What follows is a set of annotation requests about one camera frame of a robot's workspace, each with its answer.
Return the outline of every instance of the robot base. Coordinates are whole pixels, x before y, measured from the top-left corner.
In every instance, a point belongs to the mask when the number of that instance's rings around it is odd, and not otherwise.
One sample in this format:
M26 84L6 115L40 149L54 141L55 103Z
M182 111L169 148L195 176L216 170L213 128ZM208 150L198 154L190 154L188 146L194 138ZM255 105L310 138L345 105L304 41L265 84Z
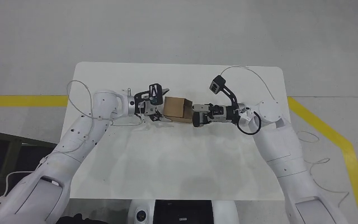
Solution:
M127 224L239 224L233 200L132 200Z

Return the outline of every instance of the cable clip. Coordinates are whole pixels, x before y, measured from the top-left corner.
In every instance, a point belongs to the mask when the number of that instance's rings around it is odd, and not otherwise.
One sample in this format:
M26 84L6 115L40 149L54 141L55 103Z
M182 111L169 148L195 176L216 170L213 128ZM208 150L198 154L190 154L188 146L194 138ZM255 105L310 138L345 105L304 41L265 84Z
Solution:
M47 158L46 158L46 157L43 157L43 158L40 160L40 164L45 163L45 162L46 162L46 160L47 160Z

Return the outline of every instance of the black cable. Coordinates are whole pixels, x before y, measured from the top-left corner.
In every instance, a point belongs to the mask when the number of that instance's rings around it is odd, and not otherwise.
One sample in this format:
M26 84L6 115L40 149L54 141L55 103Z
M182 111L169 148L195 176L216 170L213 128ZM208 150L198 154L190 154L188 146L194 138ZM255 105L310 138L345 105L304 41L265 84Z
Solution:
M258 118L258 128L257 128L257 130L256 130L255 132L253 132L253 133L248 133L248 132L245 132L243 129L240 128L240 126L239 126L240 116L239 116L239 121L237 121L237 124L236 124L237 128L238 128L242 133L247 134L248 136L253 136L254 134L257 134L257 133L260 131L260 129L261 129L261 118L260 118L260 116L258 116L258 114L256 113L256 111L254 111L253 113L254 113L254 115L256 115L256 117Z

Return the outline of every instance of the black panel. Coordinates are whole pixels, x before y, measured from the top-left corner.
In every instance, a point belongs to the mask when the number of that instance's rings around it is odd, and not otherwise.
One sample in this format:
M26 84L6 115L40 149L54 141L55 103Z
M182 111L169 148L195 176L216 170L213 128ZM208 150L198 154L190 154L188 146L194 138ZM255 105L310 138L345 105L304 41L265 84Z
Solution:
M214 224L210 200L156 200L153 224Z

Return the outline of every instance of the white cable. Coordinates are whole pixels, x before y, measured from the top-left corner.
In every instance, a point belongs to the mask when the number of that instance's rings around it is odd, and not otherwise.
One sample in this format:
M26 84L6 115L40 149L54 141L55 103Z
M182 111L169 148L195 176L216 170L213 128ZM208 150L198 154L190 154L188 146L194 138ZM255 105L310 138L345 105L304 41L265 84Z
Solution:
M271 97L273 98L273 100L275 100L275 98L274 98L273 94L271 93L269 87L267 86L266 82L264 82L264 80L263 80L256 72L254 72L253 70L251 70L251 69L249 69L249 68L246 68L246 67L244 67L244 66L230 66L230 67L227 67L226 69L224 69L224 70L220 73L220 75L222 76L223 73L224 73L227 69L230 69L230 68L242 68L242 69L246 69L246 70L248 70L248 71L253 72L259 79L261 79L261 81L263 82L263 84L265 84L265 86L266 86L268 92L270 93Z
M327 192L331 192L331 193L340 193L340 194L345 194L345 196L340 200L340 202L338 203L338 208L341 206L341 203L343 202L344 199L346 199L346 197L349 195L349 192L338 192L338 191L335 191L335 190L329 190L327 188L324 188L322 187L321 185L319 185L317 183L317 181L314 179L313 175L312 175L312 168L315 166L315 165L319 165L319 164L326 164L330 161L331 159L330 158L323 158L321 160L318 160L317 162L308 162L306 160L304 160L306 163L308 164L311 164L311 167L309 168L309 174L312 176L312 179L314 181L314 183L321 189L327 191Z
M6 194L7 194L7 190L8 190L8 188L9 188L9 176L10 176L11 174L21 174L21 173L28 173L28 172L33 172L33 171L15 171L15 172L9 173L9 174L6 176L5 192L4 192L4 194L3 194L1 197L5 197Z
M112 121L112 124L110 124L111 126L115 126L115 127L133 127L133 126L139 126L141 125L144 121L144 119L142 118L142 114L139 114L139 119L140 122L138 124L114 124L114 122Z
M300 130L298 132L296 132L296 134L300 133L300 132L304 132L304 133L308 133L311 134L312 136L316 137L316 141L306 141L304 139L298 138L299 140L303 141L303 142L308 142L308 143L316 143L319 141L319 137L311 132L306 132L304 130ZM318 160L317 162L308 162L306 160L304 160L306 163L311 164L311 167L309 168L309 175L312 177L314 183L317 185L317 187L321 188L322 190L325 190L327 192L331 192L331 193L339 193L339 194L345 194L345 196L340 200L340 202L338 203L338 208L341 206L341 203L344 201L344 199L347 198L347 196L349 195L349 192L339 192L339 191L335 191L335 190L329 190L327 188L322 187L321 185L319 185L317 183L317 181L314 179L313 175L312 175L312 168L315 165L320 165L320 164L326 164L331 160L331 158L323 158L321 160Z

